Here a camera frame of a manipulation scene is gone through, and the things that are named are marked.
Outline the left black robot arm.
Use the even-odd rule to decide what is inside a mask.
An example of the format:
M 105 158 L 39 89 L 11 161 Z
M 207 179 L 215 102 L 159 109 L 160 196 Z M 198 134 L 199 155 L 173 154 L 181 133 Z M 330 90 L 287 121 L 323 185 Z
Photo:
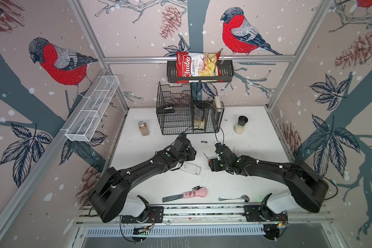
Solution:
M 124 209 L 128 193 L 134 187 L 153 176 L 178 170 L 184 162 L 193 161 L 195 157 L 196 150 L 183 132 L 145 162 L 120 170 L 108 168 L 89 192 L 88 201 L 101 221 L 107 223 Z

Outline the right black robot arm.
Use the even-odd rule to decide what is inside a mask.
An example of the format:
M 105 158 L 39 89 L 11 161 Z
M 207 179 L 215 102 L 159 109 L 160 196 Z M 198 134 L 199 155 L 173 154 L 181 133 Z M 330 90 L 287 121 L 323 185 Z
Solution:
M 293 163 L 277 163 L 246 155 L 238 156 L 221 143 L 215 144 L 215 148 L 217 157 L 208 161 L 211 171 L 277 181 L 288 187 L 297 206 L 309 212 L 320 212 L 329 186 L 305 162 L 295 160 Z

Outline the white remote control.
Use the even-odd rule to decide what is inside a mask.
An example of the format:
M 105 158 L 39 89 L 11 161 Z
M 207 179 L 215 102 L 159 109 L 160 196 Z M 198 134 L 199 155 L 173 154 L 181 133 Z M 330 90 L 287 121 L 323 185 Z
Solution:
M 185 162 L 180 168 L 181 171 L 192 175 L 200 175 L 201 169 L 200 166 L 188 162 Z

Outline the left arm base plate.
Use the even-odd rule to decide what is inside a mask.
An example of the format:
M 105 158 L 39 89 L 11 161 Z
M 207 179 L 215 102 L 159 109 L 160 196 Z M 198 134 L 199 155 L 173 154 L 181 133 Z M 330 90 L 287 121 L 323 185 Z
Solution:
M 122 224 L 153 224 L 162 223 L 164 215 L 163 206 L 150 206 L 146 208 L 138 217 L 122 216 Z

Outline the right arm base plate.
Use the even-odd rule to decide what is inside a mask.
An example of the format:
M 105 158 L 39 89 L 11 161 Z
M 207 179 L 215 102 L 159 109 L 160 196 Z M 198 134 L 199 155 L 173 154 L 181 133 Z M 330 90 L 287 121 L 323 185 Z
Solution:
M 268 207 L 262 207 L 260 205 L 244 205 L 243 209 L 243 216 L 246 217 L 247 222 L 288 222 L 286 211 L 282 213 L 274 213 Z

